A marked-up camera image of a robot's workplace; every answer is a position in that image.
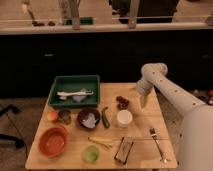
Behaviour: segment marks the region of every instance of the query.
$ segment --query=green bowl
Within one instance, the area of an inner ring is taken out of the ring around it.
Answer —
[[[67,100],[59,99],[58,91],[77,92],[82,89],[93,91],[93,95],[87,96],[81,102],[68,97]],[[98,75],[73,75],[57,76],[52,85],[48,105],[53,108],[81,108],[93,106],[100,103],[100,77]]]

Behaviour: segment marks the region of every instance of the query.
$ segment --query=brown bowl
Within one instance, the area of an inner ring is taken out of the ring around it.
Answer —
[[[100,113],[95,108],[84,108],[78,113],[77,121],[84,128],[94,129],[100,121]]]
[[[68,133],[63,126],[47,129],[40,137],[39,151],[47,157],[55,157],[64,152]]]

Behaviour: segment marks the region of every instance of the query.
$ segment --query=dark cabinet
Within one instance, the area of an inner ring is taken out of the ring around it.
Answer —
[[[57,75],[136,82],[149,62],[183,88],[213,88],[212,40],[213,30],[1,35],[0,97],[47,96]]]

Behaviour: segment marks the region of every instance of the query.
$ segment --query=plastic cup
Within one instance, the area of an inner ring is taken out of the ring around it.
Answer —
[[[126,128],[132,122],[132,113],[128,110],[120,110],[117,113],[118,125],[121,128]]]

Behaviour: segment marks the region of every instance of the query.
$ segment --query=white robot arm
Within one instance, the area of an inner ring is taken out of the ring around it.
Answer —
[[[183,115],[179,171],[213,171],[213,107],[177,86],[163,63],[146,64],[137,90],[146,96],[155,86]]]

